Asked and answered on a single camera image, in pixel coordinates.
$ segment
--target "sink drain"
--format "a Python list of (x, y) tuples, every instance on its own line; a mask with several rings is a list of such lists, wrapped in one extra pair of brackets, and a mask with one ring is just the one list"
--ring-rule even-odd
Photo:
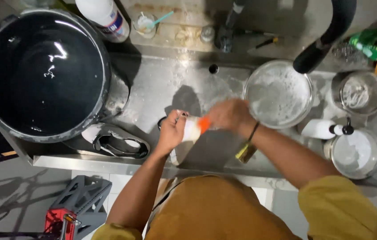
[(210, 67), (209, 67), (209, 72), (211, 74), (216, 74), (218, 72), (219, 68), (216, 64), (212, 64)]

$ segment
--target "shirt sleeve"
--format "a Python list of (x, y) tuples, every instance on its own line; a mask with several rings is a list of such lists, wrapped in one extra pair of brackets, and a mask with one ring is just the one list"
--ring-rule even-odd
[(327, 176), (303, 187), (298, 203), (310, 239), (377, 239), (377, 208), (350, 180)]
[(95, 231), (91, 240), (142, 240), (141, 233), (133, 228), (124, 228), (116, 224), (104, 224)]

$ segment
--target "black wristband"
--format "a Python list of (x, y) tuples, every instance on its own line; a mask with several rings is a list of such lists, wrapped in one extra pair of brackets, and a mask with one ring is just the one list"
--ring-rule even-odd
[(257, 124), (255, 124), (254, 130), (252, 130), (252, 133), (251, 133), (251, 136), (248, 139), (248, 142), (250, 142), (252, 140), (252, 137), (254, 136), (254, 133), (257, 130), (259, 125), (260, 125), (260, 122), (257, 122)]

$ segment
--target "bottle label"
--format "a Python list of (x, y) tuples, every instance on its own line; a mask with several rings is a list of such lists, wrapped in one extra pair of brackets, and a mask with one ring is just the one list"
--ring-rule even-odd
[(114, 12), (110, 14), (110, 18), (114, 19), (111, 24), (108, 26), (99, 26), (99, 29), (101, 32), (103, 32), (106, 35), (113, 34), (116, 36), (122, 36), (123, 35), (123, 17), (119, 12)]

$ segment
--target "person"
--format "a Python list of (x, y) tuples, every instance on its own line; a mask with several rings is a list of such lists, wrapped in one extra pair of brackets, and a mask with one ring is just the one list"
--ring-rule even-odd
[[(208, 116), (213, 126), (251, 138), (299, 189), (298, 204), (309, 222), (309, 239), (377, 239), (377, 209), (330, 161), (258, 125), (246, 101), (220, 102)], [(122, 189), (92, 240), (142, 239), (148, 221), (145, 239), (153, 240), (300, 239), (259, 203), (252, 188), (233, 179), (186, 178), (168, 186), (164, 197), (156, 200), (165, 161), (183, 138), (185, 120), (185, 112), (173, 110), (162, 122), (156, 148)]]

